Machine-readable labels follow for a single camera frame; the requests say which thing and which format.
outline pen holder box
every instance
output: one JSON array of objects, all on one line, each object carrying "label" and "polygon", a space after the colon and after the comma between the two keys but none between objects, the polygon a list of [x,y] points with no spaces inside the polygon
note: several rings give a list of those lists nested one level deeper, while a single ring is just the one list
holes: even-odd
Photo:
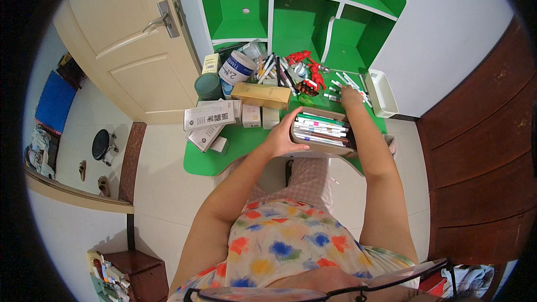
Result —
[{"label": "pen holder box", "polygon": [[[326,111],[326,110],[319,110],[309,107],[303,107],[302,112],[310,113],[312,115],[317,115],[321,117],[328,117],[335,120],[339,120],[342,122],[348,123],[347,116],[341,113],[332,112],[332,111]],[[297,144],[307,144],[309,146],[309,149],[314,152],[325,152],[329,154],[335,154],[340,155],[342,157],[355,159],[358,158],[358,152],[355,149],[352,149],[350,147],[338,147],[331,144],[323,144],[323,143],[317,143],[314,141],[306,141],[298,138],[293,128],[291,127],[291,141]],[[354,133],[352,132],[352,128],[350,128],[347,132],[346,138],[349,140],[351,147],[356,147],[356,141],[354,140]]]}]

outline green cylindrical container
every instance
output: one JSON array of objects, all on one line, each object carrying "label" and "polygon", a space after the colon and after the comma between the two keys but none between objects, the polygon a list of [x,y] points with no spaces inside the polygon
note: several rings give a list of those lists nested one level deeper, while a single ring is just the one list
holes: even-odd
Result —
[{"label": "green cylindrical container", "polygon": [[224,98],[220,78],[215,73],[205,73],[196,79],[194,89],[202,101],[217,101]]}]

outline glasses frame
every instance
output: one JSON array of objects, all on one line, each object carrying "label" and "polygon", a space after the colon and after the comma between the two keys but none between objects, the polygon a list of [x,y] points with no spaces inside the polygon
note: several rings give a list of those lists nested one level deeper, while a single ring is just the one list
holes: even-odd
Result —
[{"label": "glasses frame", "polygon": [[[452,285],[453,286],[453,297],[456,298],[458,294],[457,294],[457,288],[456,288],[456,283],[455,283],[455,272],[453,270],[453,263],[451,262],[451,260],[449,258],[442,258],[442,259],[440,259],[440,262],[438,264],[434,265],[433,267],[431,267],[431,268],[429,268],[429,269],[427,269],[427,270],[425,270],[423,272],[413,274],[413,275],[411,275],[409,277],[406,277],[405,279],[396,280],[396,281],[393,281],[393,282],[390,282],[390,283],[387,283],[387,284],[384,284],[384,285],[376,286],[376,287],[373,287],[373,288],[370,288],[368,286],[356,286],[356,287],[348,287],[348,288],[343,288],[343,289],[332,290],[332,291],[329,291],[328,293],[326,293],[325,297],[319,297],[319,298],[309,299],[309,300],[300,300],[300,301],[295,301],[295,302],[326,302],[329,298],[331,298],[333,296],[340,295],[340,294],[345,294],[345,293],[351,293],[351,292],[355,292],[355,291],[360,292],[360,296],[356,298],[356,301],[365,302],[367,300],[367,297],[366,297],[366,295],[364,295],[364,292],[377,291],[377,290],[393,287],[393,286],[396,286],[396,285],[399,285],[401,283],[410,281],[410,280],[415,279],[415,278],[420,277],[420,276],[426,276],[426,275],[429,275],[429,274],[434,274],[434,273],[442,270],[443,268],[446,268],[449,271],[449,273],[451,274],[451,280],[453,282],[453,285]],[[192,293],[193,292],[199,293],[202,290],[203,289],[189,288],[186,291],[186,294],[185,294],[185,302],[193,302],[191,297],[190,297],[192,295]],[[224,300],[224,299],[219,299],[219,298],[214,298],[214,297],[206,297],[206,296],[200,297],[200,299],[202,299],[204,301],[212,301],[212,302],[229,302],[229,300]]]}]

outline white door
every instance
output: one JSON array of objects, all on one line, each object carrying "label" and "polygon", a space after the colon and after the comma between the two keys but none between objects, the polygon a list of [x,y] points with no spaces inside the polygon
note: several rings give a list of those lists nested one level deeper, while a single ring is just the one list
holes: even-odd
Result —
[{"label": "white door", "polygon": [[63,0],[54,25],[89,79],[134,121],[181,123],[195,106],[200,68],[186,29],[167,0],[178,37],[164,24],[163,0]]}]

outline black stool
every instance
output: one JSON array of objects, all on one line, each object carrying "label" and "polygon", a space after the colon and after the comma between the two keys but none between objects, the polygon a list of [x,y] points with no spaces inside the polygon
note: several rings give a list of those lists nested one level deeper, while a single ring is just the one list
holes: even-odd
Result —
[{"label": "black stool", "polygon": [[97,135],[93,139],[93,145],[91,146],[93,158],[97,161],[101,160],[107,166],[111,166],[112,164],[105,160],[106,153],[108,153],[111,148],[113,148],[115,152],[119,152],[117,146],[111,142],[111,137],[115,139],[116,135],[114,133],[110,134],[107,130],[102,129],[101,131],[97,132]]}]

